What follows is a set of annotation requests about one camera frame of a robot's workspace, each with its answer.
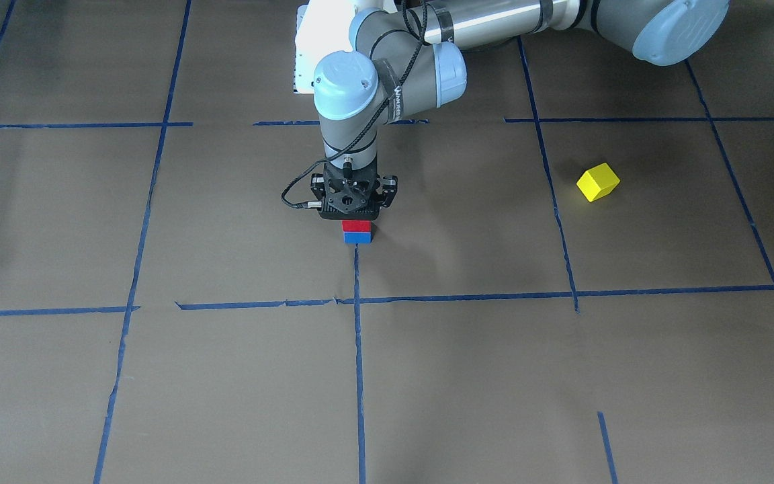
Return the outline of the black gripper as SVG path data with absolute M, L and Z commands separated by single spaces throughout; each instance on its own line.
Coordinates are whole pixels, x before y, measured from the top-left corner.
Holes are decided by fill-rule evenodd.
M 321 218 L 372 221 L 381 208 L 393 202 L 398 179 L 380 177 L 375 165 L 352 169 L 350 177 L 345 177 L 343 169 L 326 165 L 325 172 L 311 175 L 310 189 L 320 205 L 316 211 Z

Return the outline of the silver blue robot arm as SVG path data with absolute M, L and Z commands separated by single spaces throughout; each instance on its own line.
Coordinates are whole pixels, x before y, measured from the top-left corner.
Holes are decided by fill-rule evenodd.
M 349 46 L 314 65 L 311 88 L 325 157 L 304 174 L 329 220 L 375 220 L 398 190 L 378 174 L 377 128 L 458 100 L 464 53 L 523 34 L 582 28 L 653 65 L 673 65 L 718 31 L 728 1 L 422 1 L 395 13 L 357 10 Z

